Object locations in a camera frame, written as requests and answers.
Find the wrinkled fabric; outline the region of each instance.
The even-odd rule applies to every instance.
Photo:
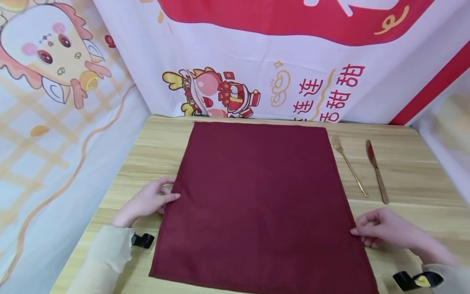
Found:
[[[67,294],[111,294],[125,264],[131,260],[132,228],[105,226],[96,235],[85,263]]]
[[[173,192],[152,277],[260,294],[378,293],[324,128],[196,123]]]
[[[441,285],[432,289],[434,294],[470,294],[470,268],[455,268],[442,264],[425,264],[423,271],[432,271],[444,278]]]

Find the pink cheek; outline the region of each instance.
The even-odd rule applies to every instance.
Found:
[[[63,25],[63,23],[55,23],[52,25],[52,30],[56,34],[63,34],[63,32],[65,32],[65,25]]]
[[[21,52],[23,52],[23,54],[26,56],[35,55],[37,51],[38,47],[33,43],[25,43],[23,46],[21,46]]]
[[[210,109],[207,111],[207,114],[211,118],[226,118],[227,112],[222,109]]]
[[[219,81],[210,73],[203,73],[196,79],[196,85],[205,96],[212,96],[217,93]]]

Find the fork handle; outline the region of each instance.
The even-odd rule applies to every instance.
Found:
[[[353,170],[353,167],[351,166],[351,164],[349,163],[349,160],[348,158],[345,156],[344,153],[341,152],[341,155],[343,156],[343,158],[345,159],[346,161],[346,164],[349,166],[349,169],[351,170],[352,172],[352,175],[354,176],[354,178],[356,179],[356,182],[357,182],[357,185],[359,186],[360,190],[362,191],[362,194],[364,194],[365,197],[369,197],[367,192],[366,192],[366,188],[364,186],[362,186],[362,183],[360,182],[359,178],[357,177],[356,173],[354,172]]]

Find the wooden table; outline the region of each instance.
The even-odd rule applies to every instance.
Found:
[[[170,119],[153,116],[145,124],[114,183],[62,270],[52,294],[66,292],[82,266],[96,233],[102,226],[110,223],[113,215],[130,197],[154,179],[176,176],[195,120],[316,126],[325,127],[330,136],[339,135],[346,156],[370,194],[369,199],[364,198],[345,161],[335,151],[341,180],[355,217],[385,206],[381,202],[375,172],[365,151],[365,142],[370,139],[390,197],[388,207],[430,231],[458,259],[470,265],[470,210],[421,137],[411,128],[254,119]],[[146,232],[157,236],[160,222],[161,217],[155,214],[139,219],[134,228],[139,234]],[[115,293],[229,293],[149,278],[154,250],[155,243],[151,249],[133,248],[133,258],[120,276]],[[417,274],[420,270],[419,259],[404,249],[367,249],[367,254],[380,293],[401,293],[392,275],[400,270],[407,270],[410,274]]]

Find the cartoon eye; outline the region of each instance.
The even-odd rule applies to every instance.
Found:
[[[67,47],[67,48],[70,48],[70,46],[72,46],[70,44],[69,38],[67,38],[67,36],[64,34],[59,35],[59,42],[62,44],[62,46]]]
[[[38,50],[38,58],[45,64],[52,64],[52,56],[47,51]]]

